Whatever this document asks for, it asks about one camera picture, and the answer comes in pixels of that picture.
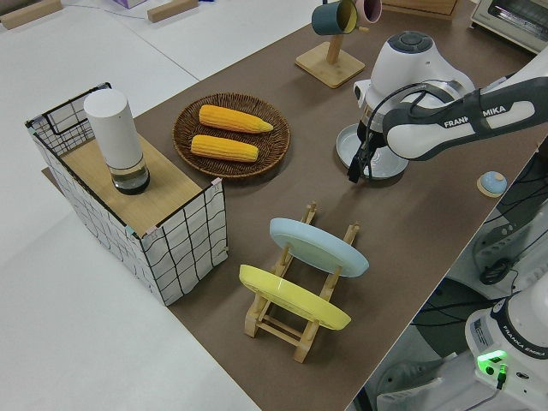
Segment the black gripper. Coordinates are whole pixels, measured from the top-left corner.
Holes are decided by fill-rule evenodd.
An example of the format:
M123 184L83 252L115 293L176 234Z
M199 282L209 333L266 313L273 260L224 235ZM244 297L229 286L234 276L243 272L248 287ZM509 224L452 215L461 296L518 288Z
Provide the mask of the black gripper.
M382 164L383 151L380 147L384 146L384 136L369 128L363 121L359 121L357 136L362 144L366 144L369 150L375 150L370 153L369 167L379 168ZM357 183L363 176L364 169L367 166L367 152L364 148L359 148L354 154L348 167L347 176L352 183Z

